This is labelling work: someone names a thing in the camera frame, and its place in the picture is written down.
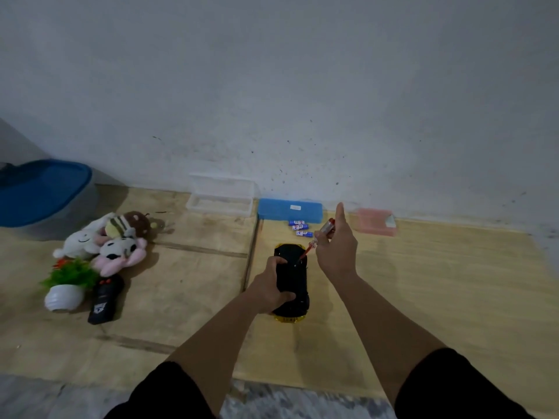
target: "person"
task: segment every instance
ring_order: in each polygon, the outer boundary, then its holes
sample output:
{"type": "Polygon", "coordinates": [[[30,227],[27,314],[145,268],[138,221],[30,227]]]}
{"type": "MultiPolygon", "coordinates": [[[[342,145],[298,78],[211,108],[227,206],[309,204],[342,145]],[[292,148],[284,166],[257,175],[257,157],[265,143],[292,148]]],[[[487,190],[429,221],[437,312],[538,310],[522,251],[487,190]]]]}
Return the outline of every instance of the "person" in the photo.
{"type": "MultiPolygon", "coordinates": [[[[359,277],[355,269],[357,240],[341,203],[335,218],[333,236],[316,233],[318,264],[344,302],[396,416],[532,417],[466,358],[403,315],[359,277]]],[[[295,298],[276,287],[276,265],[284,262],[270,257],[266,269],[245,292],[178,347],[134,389],[127,402],[106,417],[150,413],[217,417],[255,316],[295,298]]]]}

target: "screwdriver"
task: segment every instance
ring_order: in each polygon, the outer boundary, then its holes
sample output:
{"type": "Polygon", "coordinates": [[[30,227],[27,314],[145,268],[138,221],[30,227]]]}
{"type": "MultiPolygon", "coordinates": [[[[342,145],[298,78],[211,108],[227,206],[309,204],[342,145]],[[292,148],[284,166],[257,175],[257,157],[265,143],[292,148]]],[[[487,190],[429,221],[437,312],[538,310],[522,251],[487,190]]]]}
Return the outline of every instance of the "screwdriver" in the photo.
{"type": "MultiPolygon", "coordinates": [[[[322,225],[320,232],[322,232],[325,235],[328,235],[334,229],[335,224],[336,224],[336,220],[334,218],[328,219],[326,223],[322,225]]],[[[303,254],[301,254],[301,257],[299,257],[299,260],[303,259],[311,251],[312,248],[316,247],[317,243],[318,240],[316,239],[316,237],[314,237],[314,239],[309,243],[308,248],[305,250],[303,254]]]]}

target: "stuffed animal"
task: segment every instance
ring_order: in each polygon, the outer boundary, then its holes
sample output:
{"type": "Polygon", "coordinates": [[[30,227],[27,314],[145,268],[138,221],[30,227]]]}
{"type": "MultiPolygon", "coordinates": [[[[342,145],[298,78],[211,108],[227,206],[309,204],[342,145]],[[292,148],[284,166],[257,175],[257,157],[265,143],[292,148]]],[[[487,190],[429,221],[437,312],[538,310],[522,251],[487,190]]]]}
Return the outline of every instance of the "stuffed animal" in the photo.
{"type": "Polygon", "coordinates": [[[91,268],[104,278],[118,273],[123,267],[138,264],[146,256],[148,242],[143,238],[118,237],[107,241],[99,255],[91,261],[91,268]]]}
{"type": "Polygon", "coordinates": [[[74,232],[66,238],[64,246],[54,250],[52,255],[57,259],[68,257],[86,260],[95,254],[99,254],[101,246],[110,239],[109,237],[102,236],[100,231],[114,217],[116,217],[115,213],[108,213],[102,218],[91,222],[81,231],[74,232]]]}
{"type": "Polygon", "coordinates": [[[113,239],[120,237],[144,238],[150,228],[156,227],[156,223],[149,223],[149,219],[145,214],[131,211],[111,218],[107,226],[105,226],[105,234],[113,239]]]}

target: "potted plant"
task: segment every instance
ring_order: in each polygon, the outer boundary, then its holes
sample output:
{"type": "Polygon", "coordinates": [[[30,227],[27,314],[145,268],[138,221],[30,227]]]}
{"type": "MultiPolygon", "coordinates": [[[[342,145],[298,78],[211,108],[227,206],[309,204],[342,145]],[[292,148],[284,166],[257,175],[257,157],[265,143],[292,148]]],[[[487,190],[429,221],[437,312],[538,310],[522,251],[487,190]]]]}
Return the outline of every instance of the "potted plant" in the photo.
{"type": "Polygon", "coordinates": [[[60,259],[50,276],[41,282],[49,288],[45,297],[48,310],[74,310],[83,302],[87,289],[93,288],[99,275],[80,259],[60,259]]]}

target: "white pot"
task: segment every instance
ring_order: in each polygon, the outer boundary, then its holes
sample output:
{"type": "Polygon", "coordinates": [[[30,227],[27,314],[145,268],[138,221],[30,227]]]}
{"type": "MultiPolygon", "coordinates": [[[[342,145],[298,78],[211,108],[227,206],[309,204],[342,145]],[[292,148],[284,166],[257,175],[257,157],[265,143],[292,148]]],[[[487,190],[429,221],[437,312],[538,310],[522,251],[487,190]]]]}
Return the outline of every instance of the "white pot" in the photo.
{"type": "Polygon", "coordinates": [[[86,289],[77,285],[55,285],[45,296],[45,307],[50,310],[74,310],[83,302],[86,289]]]}

